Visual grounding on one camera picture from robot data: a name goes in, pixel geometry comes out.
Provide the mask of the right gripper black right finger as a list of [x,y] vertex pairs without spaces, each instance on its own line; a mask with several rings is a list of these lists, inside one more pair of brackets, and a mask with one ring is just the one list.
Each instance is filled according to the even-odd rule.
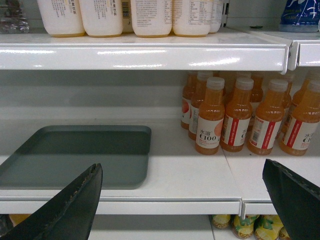
[[266,159],[262,179],[292,240],[320,238],[320,188],[281,163]]

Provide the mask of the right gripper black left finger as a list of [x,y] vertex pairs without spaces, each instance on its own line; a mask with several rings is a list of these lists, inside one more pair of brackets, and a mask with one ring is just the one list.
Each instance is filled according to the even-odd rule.
[[95,163],[2,240],[87,240],[100,200],[103,168]]

